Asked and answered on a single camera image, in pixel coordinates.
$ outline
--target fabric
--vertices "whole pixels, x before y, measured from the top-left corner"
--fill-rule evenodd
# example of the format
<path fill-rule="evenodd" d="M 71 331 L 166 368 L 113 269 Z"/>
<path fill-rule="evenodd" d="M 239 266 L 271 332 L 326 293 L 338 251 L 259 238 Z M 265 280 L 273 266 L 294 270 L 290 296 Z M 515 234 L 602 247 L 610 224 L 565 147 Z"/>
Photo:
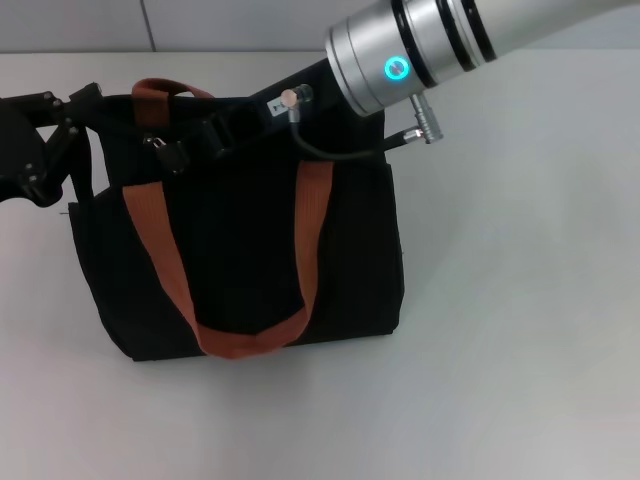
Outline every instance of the fabric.
<path fill-rule="evenodd" d="M 172 98 L 172 129 L 188 128 L 193 119 L 229 101 Z M 131 98 L 107 97 L 99 109 L 114 123 L 134 122 Z M 398 325 L 402 256 L 393 179 L 383 154 L 333 167 L 317 246 L 296 248 L 297 205 L 305 204 L 296 202 L 304 163 L 286 133 L 259 142 L 232 162 L 199 166 L 175 178 L 163 178 L 153 152 L 138 141 L 107 127 L 97 133 L 112 186 L 70 205 L 70 217 L 103 325 L 132 359 L 203 354 L 177 306 L 183 304 L 162 285 L 123 194 L 123 187 L 160 180 L 163 217 L 201 330 L 258 336 L 309 304 L 308 324 L 290 345 L 387 335 Z M 367 149 L 383 137 L 384 115 L 361 119 L 344 105 L 317 118 L 304 135 L 325 150 Z M 302 252 L 314 249 L 317 293 L 309 296 L 301 286 L 313 281 L 298 278 L 298 264 L 304 262 Z"/>
<path fill-rule="evenodd" d="M 202 326 L 195 309 L 180 252 L 173 238 L 162 183 L 126 187 L 123 195 L 135 229 L 162 288 L 189 324 L 206 354 L 228 359 L 268 353 L 304 332 L 318 287 L 318 237 L 331 193 L 333 164 L 303 162 L 296 182 L 295 249 L 304 307 L 291 318 L 257 335 L 220 332 Z"/>

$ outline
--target black bracket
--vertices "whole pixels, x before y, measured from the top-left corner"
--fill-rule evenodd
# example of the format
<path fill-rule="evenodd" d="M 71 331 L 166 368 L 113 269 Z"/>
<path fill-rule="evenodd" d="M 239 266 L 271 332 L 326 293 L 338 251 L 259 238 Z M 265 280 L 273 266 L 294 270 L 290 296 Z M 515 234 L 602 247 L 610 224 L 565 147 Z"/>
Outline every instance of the black bracket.
<path fill-rule="evenodd" d="M 91 84 L 74 95 L 95 98 L 96 88 Z M 93 196 L 86 129 L 75 126 L 64 110 L 51 92 L 0 99 L 0 202 L 26 198 L 49 207 L 62 197 L 69 175 L 78 200 Z M 45 143 L 37 128 L 55 125 Z"/>

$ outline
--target bag handle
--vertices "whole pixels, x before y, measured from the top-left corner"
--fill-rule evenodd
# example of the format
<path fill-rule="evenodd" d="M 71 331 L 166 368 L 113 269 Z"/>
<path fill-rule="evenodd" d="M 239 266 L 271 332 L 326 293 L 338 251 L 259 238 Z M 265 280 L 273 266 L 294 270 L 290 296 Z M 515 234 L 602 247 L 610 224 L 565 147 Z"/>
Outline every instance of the bag handle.
<path fill-rule="evenodd" d="M 161 90 L 152 93 L 154 86 Z M 211 98 L 202 90 L 161 79 L 138 82 L 134 87 L 136 91 L 139 99 L 145 99 L 135 105 L 136 118 L 140 119 L 139 126 L 142 127 L 168 126 L 170 94 L 190 91 L 200 98 Z M 180 251 L 171 231 L 162 183 L 123 189 L 131 221 L 151 258 L 158 280 L 193 330 L 204 353 L 228 359 L 250 357 L 282 348 L 302 335 L 311 319 L 318 290 L 318 244 L 332 184 L 332 162 L 300 163 L 296 178 L 294 244 L 304 307 L 293 317 L 258 335 L 220 332 L 198 323 Z"/>
<path fill-rule="evenodd" d="M 137 82 L 133 86 L 131 97 L 138 126 L 169 126 L 169 97 L 185 92 L 191 92 L 196 98 L 213 98 L 213 95 L 204 90 L 165 78 L 145 78 Z"/>

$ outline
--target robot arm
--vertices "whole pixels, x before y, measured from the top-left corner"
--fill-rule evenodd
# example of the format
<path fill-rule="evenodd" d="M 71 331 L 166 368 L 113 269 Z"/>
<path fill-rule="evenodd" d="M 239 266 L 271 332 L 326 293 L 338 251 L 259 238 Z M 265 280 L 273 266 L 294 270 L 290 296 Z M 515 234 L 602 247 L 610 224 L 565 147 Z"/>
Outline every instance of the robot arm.
<path fill-rule="evenodd" d="M 332 27 L 342 94 L 367 116 L 590 17 L 637 0 L 391 0 Z"/>

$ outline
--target tabletop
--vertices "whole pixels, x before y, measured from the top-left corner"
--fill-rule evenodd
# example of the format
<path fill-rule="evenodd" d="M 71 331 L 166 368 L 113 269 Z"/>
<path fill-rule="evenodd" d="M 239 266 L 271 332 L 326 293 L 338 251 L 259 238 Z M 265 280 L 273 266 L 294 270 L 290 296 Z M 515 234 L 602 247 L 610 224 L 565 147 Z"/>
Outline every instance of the tabletop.
<path fill-rule="evenodd" d="M 151 76 L 249 95 L 319 58 L 0 55 L 0 96 Z M 388 155 L 406 296 L 385 338 L 135 364 L 82 276 L 69 185 L 4 202 L 0 476 L 640 478 L 638 85 L 640 51 L 532 50 L 429 93 L 445 140 Z M 389 133 L 414 121 L 387 112 Z"/>

